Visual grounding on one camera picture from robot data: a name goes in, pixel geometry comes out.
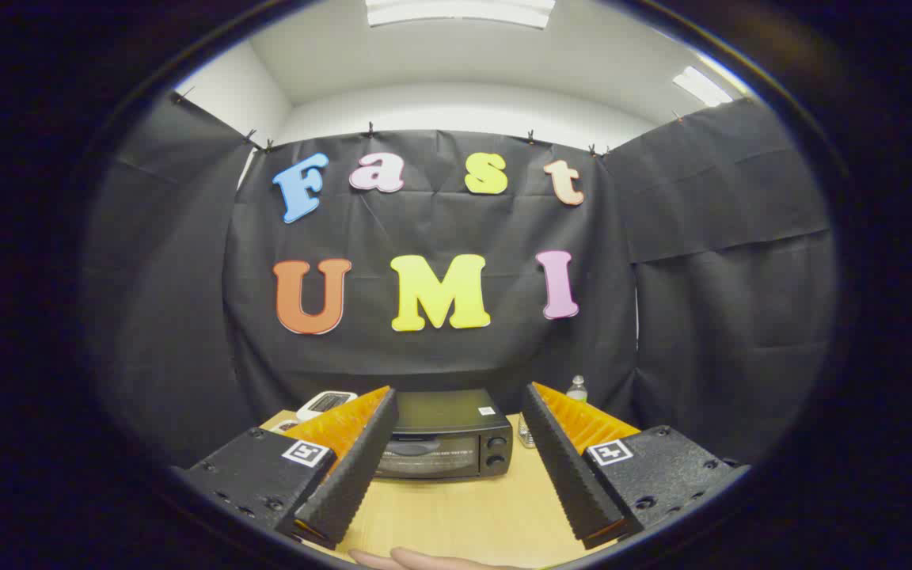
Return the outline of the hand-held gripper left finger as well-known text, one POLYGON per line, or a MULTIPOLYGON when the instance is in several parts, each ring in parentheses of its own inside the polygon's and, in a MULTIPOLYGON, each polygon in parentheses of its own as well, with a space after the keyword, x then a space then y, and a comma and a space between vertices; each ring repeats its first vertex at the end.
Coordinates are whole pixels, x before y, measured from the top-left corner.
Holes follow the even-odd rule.
POLYGON ((253 427, 180 475, 224 510, 293 540, 336 548, 397 420, 383 386, 279 432, 253 427))

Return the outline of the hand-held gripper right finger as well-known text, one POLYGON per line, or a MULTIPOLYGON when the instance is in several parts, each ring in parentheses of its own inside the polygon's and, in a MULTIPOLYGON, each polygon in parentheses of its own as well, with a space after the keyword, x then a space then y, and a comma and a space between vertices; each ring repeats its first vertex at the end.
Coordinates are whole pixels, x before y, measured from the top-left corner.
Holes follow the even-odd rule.
POLYGON ((522 415, 576 540, 593 549, 666 526, 749 469, 680 430, 640 430, 533 382, 522 415))

